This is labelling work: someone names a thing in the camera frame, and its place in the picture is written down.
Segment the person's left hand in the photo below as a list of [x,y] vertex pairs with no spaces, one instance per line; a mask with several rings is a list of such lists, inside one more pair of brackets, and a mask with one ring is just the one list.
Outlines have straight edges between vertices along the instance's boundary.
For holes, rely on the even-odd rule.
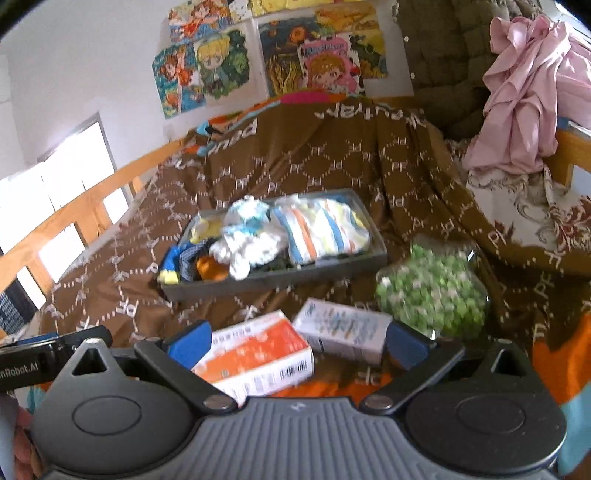
[[18,401],[1,395],[1,478],[39,479],[42,465],[29,438],[32,415]]

